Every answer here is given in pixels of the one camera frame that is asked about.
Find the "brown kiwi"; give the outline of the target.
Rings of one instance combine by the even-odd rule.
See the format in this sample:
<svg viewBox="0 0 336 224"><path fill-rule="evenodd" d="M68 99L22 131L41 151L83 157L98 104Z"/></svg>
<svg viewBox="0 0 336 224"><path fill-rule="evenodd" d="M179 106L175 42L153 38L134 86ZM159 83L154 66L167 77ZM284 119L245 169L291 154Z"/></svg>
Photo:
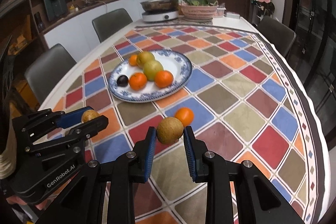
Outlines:
<svg viewBox="0 0 336 224"><path fill-rule="evenodd" d="M178 141L183 135L184 126L182 122L175 117L167 117L157 125L157 139L162 144L172 144Z"/></svg>
<svg viewBox="0 0 336 224"><path fill-rule="evenodd" d="M100 116L100 114L99 114L97 111L92 110L92 109L89 109L89 110L86 110L86 111L82 114L82 116L81 116L81 122L82 122L82 123L86 123L86 122L88 122L88 121L91 121L91 120L93 120L93 119L99 117L99 116Z"/></svg>

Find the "small orange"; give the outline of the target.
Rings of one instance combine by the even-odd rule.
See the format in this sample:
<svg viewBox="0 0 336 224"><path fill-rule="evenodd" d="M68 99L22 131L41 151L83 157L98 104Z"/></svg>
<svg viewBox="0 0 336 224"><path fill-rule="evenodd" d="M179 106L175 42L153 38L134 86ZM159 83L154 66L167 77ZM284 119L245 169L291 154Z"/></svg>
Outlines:
<svg viewBox="0 0 336 224"><path fill-rule="evenodd" d="M187 107L181 107L176 111L174 117L177 118L183 124L184 127L186 127L193 122L194 112Z"/></svg>
<svg viewBox="0 0 336 224"><path fill-rule="evenodd" d="M129 65L136 67L137 64L137 55L131 55L131 57L129 57Z"/></svg>

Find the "dark plum front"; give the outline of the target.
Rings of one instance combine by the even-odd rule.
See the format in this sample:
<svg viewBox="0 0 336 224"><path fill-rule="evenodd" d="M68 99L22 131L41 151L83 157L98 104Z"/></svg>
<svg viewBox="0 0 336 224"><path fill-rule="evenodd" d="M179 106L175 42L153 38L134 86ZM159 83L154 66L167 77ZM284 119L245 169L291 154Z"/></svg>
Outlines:
<svg viewBox="0 0 336 224"><path fill-rule="evenodd" d="M127 87L129 84L129 78L126 75L120 75L117 79L117 86L119 87Z"/></svg>

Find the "large orange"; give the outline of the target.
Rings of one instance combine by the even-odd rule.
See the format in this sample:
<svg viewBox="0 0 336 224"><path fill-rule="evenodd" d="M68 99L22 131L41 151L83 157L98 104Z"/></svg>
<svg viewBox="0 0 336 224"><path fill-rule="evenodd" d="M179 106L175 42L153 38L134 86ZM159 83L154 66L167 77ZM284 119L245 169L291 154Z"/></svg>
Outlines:
<svg viewBox="0 0 336 224"><path fill-rule="evenodd" d="M160 89L166 88L173 83L174 76L169 71L159 71L156 73L154 83Z"/></svg>
<svg viewBox="0 0 336 224"><path fill-rule="evenodd" d="M138 91L143 89L147 84L147 77L140 72L134 73L129 78L129 86L131 89Z"/></svg>

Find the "green pear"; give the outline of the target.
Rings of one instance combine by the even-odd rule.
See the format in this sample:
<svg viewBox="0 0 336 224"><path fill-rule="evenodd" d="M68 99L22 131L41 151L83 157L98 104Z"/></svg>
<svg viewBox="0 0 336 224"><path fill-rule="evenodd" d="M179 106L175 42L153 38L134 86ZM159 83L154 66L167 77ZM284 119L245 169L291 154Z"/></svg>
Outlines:
<svg viewBox="0 0 336 224"><path fill-rule="evenodd" d="M149 61L143 66L143 74L148 81L154 81L155 75L159 71L163 71L163 66L157 60Z"/></svg>

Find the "golden round pear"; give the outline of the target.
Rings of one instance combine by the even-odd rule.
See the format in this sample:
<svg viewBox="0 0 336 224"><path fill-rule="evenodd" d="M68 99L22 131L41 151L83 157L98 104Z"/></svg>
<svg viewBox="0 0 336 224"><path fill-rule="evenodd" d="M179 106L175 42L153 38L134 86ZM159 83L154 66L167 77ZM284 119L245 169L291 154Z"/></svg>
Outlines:
<svg viewBox="0 0 336 224"><path fill-rule="evenodd" d="M152 60L155 60L155 57L154 55L149 52L149 51L145 51L145 52L140 52L138 55L137 55L137 58L136 58L136 63L137 65L140 67L140 68L143 68L143 66L149 62L149 61L152 61Z"/></svg>

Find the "grey chair near left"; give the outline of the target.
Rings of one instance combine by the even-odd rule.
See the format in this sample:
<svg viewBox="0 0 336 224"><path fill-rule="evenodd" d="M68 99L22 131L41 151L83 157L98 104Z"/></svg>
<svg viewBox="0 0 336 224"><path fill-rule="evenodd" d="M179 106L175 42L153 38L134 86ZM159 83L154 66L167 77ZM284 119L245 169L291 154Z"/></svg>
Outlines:
<svg viewBox="0 0 336 224"><path fill-rule="evenodd" d="M28 67L25 78L40 105L75 65L76 61L68 51L56 44Z"/></svg>

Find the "grey chair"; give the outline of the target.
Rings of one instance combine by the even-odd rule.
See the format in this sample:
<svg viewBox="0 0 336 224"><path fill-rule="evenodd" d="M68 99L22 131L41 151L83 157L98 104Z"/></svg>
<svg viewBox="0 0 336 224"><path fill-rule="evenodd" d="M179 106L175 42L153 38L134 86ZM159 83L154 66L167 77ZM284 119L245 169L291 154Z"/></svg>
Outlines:
<svg viewBox="0 0 336 224"><path fill-rule="evenodd" d="M270 16L264 16L257 30L272 43L278 52L286 57L296 39L296 33Z"/></svg>
<svg viewBox="0 0 336 224"><path fill-rule="evenodd" d="M92 25L100 43L102 43L132 22L125 9L117 9L95 18L92 20Z"/></svg>
<svg viewBox="0 0 336 224"><path fill-rule="evenodd" d="M56 44L28 67L25 78L40 105L75 65L76 61L68 51Z"/></svg>

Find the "colourful checkered tablecloth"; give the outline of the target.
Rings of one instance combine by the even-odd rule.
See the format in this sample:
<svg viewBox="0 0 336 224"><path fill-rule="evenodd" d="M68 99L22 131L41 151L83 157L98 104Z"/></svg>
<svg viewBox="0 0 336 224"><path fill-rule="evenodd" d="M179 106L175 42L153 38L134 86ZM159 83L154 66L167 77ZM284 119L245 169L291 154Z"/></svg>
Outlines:
<svg viewBox="0 0 336 224"><path fill-rule="evenodd" d="M107 116L86 148L100 162L175 117L224 159L253 162L305 223L327 210L329 157L312 101L285 59L246 28L133 23L80 58L42 106Z"/></svg>

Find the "grey chair far left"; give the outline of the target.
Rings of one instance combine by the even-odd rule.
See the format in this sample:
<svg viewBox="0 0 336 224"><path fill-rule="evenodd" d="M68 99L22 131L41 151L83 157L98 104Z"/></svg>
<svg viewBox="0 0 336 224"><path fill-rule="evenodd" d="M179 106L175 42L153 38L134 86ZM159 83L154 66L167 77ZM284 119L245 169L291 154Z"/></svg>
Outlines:
<svg viewBox="0 0 336 224"><path fill-rule="evenodd" d="M132 22L125 9L117 9L95 18L92 20L92 25L100 43L102 43Z"/></svg>

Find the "blue white porcelain plate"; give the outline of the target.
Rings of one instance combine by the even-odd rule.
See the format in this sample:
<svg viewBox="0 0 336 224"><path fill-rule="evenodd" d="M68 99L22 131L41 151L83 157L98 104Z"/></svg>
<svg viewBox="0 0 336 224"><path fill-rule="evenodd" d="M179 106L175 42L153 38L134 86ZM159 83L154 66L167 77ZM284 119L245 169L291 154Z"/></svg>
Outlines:
<svg viewBox="0 0 336 224"><path fill-rule="evenodd" d="M141 52L120 62L112 70L108 88L113 96L122 101L156 101L185 86L192 71L191 61L176 51Z"/></svg>

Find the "black coffee machine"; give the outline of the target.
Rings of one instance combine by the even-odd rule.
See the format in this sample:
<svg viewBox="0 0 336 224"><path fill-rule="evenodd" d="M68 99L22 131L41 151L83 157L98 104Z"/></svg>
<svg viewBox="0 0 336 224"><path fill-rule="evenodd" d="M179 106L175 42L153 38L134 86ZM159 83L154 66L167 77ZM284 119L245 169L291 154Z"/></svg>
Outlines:
<svg viewBox="0 0 336 224"><path fill-rule="evenodd" d="M66 0L43 0L47 18L50 22L62 17L68 12Z"/></svg>

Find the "white induction cooker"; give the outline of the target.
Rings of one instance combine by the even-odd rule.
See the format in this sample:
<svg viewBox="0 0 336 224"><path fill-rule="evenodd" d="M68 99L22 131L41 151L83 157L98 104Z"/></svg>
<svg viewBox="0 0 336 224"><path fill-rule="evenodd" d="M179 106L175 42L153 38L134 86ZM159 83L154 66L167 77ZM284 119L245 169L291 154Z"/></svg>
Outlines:
<svg viewBox="0 0 336 224"><path fill-rule="evenodd" d="M146 23L166 22L175 20L178 16L179 12L177 10L166 12L144 12L142 14L142 20Z"/></svg>

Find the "steel pot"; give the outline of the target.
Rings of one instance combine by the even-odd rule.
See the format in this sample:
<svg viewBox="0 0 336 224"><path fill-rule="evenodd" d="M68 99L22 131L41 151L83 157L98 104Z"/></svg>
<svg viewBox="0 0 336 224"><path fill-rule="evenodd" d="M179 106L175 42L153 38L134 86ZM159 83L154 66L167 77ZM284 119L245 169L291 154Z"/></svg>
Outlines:
<svg viewBox="0 0 336 224"><path fill-rule="evenodd" d="M179 0L151 0L141 2L145 12L173 11L178 8Z"/></svg>

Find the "grey chair right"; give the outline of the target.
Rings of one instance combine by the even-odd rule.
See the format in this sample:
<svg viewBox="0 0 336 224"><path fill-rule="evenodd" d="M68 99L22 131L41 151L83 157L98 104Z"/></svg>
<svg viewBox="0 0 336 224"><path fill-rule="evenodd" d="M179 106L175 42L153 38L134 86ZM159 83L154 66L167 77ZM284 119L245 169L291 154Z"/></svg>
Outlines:
<svg viewBox="0 0 336 224"><path fill-rule="evenodd" d="M270 16L264 16L257 30L272 43L278 52L286 57L296 39L296 33Z"/></svg>

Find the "small box on table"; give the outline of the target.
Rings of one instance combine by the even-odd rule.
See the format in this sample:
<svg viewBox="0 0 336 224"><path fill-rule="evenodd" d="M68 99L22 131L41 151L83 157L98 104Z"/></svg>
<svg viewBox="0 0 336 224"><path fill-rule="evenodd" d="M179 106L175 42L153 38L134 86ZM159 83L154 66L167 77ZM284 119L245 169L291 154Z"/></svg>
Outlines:
<svg viewBox="0 0 336 224"><path fill-rule="evenodd" d="M226 11L225 17L231 18L231 19L240 19L240 15L234 12L228 12Z"/></svg>

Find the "pink basket with greens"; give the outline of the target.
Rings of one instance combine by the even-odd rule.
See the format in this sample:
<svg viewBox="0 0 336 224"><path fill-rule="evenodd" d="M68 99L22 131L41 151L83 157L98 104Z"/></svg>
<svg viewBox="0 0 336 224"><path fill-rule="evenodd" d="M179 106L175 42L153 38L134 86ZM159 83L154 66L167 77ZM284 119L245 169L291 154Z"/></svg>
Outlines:
<svg viewBox="0 0 336 224"><path fill-rule="evenodd" d="M187 19L211 20L218 9L217 0L181 0L179 7Z"/></svg>

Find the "black glass sliding door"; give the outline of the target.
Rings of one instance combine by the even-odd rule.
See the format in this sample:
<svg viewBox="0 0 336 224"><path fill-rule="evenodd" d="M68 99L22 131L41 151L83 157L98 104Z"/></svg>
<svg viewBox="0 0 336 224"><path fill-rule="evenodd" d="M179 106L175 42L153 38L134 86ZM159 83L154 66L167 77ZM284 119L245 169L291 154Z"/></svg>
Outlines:
<svg viewBox="0 0 336 224"><path fill-rule="evenodd" d="M297 34L289 63L313 101L328 148L335 146L335 0L293 0Z"/></svg>

